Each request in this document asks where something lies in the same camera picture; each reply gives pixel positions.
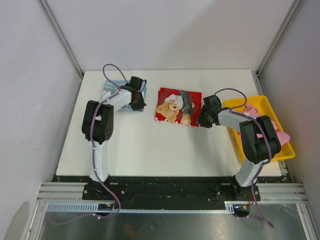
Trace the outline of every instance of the red towel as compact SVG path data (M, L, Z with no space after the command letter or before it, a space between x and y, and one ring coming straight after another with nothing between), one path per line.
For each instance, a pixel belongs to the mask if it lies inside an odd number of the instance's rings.
M202 93L161 87L155 120L198 127Z

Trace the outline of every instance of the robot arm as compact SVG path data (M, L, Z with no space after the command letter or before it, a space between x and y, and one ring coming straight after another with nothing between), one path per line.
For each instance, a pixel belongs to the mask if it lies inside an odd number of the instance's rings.
M102 182L109 176L107 146L114 129L114 113L128 104L131 105L134 111L142 111L144 109L146 104L140 91L142 83L143 80L141 78L133 76L129 83L121 86L120 91L109 96L107 99L102 99L102 101L105 100L105 103L98 110L92 135L95 145L95 167ZM85 138L89 141L91 152L93 150L93 145L90 142L91 123L98 104L98 101L93 100L87 103L81 128L82 133L85 134ZM98 182L93 164L91 165L90 178Z
M242 147L246 159L239 172L233 176L232 189L236 199L241 199L243 195L250 192L252 180L256 180L261 167L268 162L268 148L253 120L238 115L230 111L230 108L222 108L221 101L216 95L208 96L203 99L204 106L201 109L197 123L205 128L211 128L213 124L222 125L237 130L241 134ZM281 151L281 145L274 130L271 120L263 115L255 118L260 124L265 134L271 150L271 156Z

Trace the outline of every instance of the blue cloth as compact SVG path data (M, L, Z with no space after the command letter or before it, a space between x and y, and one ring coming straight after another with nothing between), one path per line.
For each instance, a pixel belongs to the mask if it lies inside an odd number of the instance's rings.
M113 80L113 82L115 84L118 84L119 86L123 86L127 83L125 80ZM141 89L143 89L143 91L142 91L143 99L146 99L146 93L147 93L147 86L145 86L145 84L146 83L143 82L142 86L141 86ZM110 93L109 95L112 95L116 91L117 91L117 87L115 85L113 85L111 82L109 82L108 80L106 80L104 83L102 96L104 96L107 92ZM122 108L120 108L119 111L132 112L133 110L132 110L132 107L128 104L128 105L125 105Z

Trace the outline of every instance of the black mounting plate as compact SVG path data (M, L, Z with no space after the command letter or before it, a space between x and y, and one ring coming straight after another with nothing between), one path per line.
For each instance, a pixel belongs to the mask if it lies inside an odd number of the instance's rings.
M225 210L232 197L231 177L110 176L105 185L122 208L135 210ZM83 200L114 200L99 182L88 180Z

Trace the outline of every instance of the metal beam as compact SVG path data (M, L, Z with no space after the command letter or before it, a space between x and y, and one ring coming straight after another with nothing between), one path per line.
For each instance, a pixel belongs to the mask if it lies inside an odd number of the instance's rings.
M76 72L79 74L79 77L82 79L84 76L84 73L81 70L80 65L79 65L74 53L72 52L71 47L68 44L68 41L67 41L64 33L62 32L61 27L59 26L49 4L47 3L46 0L37 0L37 1L39 3L40 7L42 8L43 13L46 16L48 22L50 23L56 37L58 38L63 49L65 50L66 54L70 58L73 67L75 68Z
M41 231L43 230L42 226L45 220L47 206L48 204L45 202L36 202L28 231L23 238L24 240L39 239Z
M37 202L46 203L105 203L105 200L82 200L86 183L43 182ZM258 183L262 204L301 204L308 198L302 183ZM240 201L226 201L226 204L240 204Z
M319 232L315 222L312 220L312 213L309 211L309 204L297 204L296 208L300 215L301 223L307 240L318 240Z
M266 64L269 62L271 57L273 56L273 53L275 52L276 47L282 40L282 38L285 36L287 30L289 29L294 17L297 15L302 3L305 0L294 0L292 5L290 6L289 11L287 12L286 16L284 17L284 20L282 21L280 28L275 34L274 39L271 42L271 45L269 46L266 54L264 55L262 62L260 63L259 68L257 69L257 75L260 76L263 72Z

